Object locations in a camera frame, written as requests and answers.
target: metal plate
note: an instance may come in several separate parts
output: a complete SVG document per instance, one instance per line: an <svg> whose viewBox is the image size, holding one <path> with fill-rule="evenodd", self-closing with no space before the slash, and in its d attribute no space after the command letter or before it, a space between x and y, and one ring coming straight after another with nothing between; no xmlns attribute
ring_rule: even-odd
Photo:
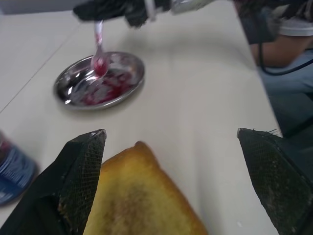
<svg viewBox="0 0 313 235"><path fill-rule="evenodd" d="M142 61L129 53L107 52L109 71L96 76L92 56L65 69L54 83L56 99L68 109L95 110L112 107L134 93L144 82Z"/></svg>

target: spoon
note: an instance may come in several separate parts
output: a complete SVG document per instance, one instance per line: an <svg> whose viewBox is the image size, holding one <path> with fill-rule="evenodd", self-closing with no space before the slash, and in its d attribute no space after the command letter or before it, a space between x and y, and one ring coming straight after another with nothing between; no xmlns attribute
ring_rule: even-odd
<svg viewBox="0 0 313 235"><path fill-rule="evenodd" d="M94 23L94 36L97 51L91 59L91 68L97 76L104 76L108 72L109 58L102 49L102 27L103 21Z"/></svg>

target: white table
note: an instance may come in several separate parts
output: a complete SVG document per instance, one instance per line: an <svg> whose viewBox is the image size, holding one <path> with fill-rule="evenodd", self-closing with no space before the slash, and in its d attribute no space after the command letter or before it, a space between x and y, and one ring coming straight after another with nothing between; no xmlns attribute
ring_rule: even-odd
<svg viewBox="0 0 313 235"><path fill-rule="evenodd" d="M52 85L71 63L94 52L83 24L0 114L2 129L42 170L64 144L107 130L103 160L143 140L199 214L211 235L277 235L254 192L236 138L239 127L278 129L231 3L180 16L164 14L139 30L105 24L108 50L146 65L144 88L109 110L73 112ZM2 224L14 206L1 209Z"/></svg>
<svg viewBox="0 0 313 235"><path fill-rule="evenodd" d="M0 16L0 112L78 26L70 12Z"/></svg>

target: bottle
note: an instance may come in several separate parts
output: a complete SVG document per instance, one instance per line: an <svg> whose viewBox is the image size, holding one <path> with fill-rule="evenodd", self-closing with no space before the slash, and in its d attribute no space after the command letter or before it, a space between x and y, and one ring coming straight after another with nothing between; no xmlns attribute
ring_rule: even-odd
<svg viewBox="0 0 313 235"><path fill-rule="evenodd" d="M0 132L0 206L17 198L32 182L35 162Z"/></svg>

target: bread slice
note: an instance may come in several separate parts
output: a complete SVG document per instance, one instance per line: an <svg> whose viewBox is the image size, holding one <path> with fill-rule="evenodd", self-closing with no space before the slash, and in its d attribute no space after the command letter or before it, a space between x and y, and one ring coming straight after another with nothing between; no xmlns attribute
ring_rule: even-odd
<svg viewBox="0 0 313 235"><path fill-rule="evenodd" d="M207 234L146 144L102 164L84 235Z"/></svg>

